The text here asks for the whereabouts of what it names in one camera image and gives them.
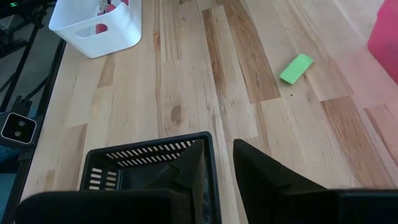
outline wood grain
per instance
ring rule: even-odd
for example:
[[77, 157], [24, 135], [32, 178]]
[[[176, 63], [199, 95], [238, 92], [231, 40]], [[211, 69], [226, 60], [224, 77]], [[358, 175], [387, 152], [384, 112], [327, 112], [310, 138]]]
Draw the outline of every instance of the wood grain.
[[258, 136], [223, 6], [203, 11], [207, 44], [227, 141]]
[[366, 108], [365, 112], [372, 122], [374, 129], [383, 141], [396, 165], [398, 165], [398, 119], [392, 114], [394, 106], [398, 105], [377, 105]]
[[352, 94], [340, 67], [323, 44], [322, 37], [314, 28], [313, 21], [296, 1], [274, 1], [284, 27], [297, 52], [314, 58], [316, 63], [307, 71], [320, 101]]
[[107, 55], [106, 59], [105, 59], [104, 66], [101, 71], [101, 76], [99, 78], [97, 88], [101, 88], [101, 87], [113, 84], [113, 75], [114, 75], [115, 66], [116, 65], [115, 65], [113, 54]]
[[162, 62], [181, 59], [178, 0], [160, 0]]
[[[22, 198], [76, 190], [96, 148], [209, 131], [223, 223], [247, 223], [232, 142], [328, 188], [398, 186], [398, 86], [366, 48], [382, 0], [153, 0], [142, 39], [67, 45]], [[280, 80], [297, 56], [313, 66]]]
[[282, 98], [261, 103], [271, 156], [284, 166], [305, 175], [307, 169]]
[[365, 187], [391, 187], [391, 177], [385, 171], [352, 99], [328, 100], [322, 102], [322, 106], [357, 179]]
[[249, 14], [236, 1], [225, 4], [224, 9], [250, 102], [279, 97], [268, 58]]

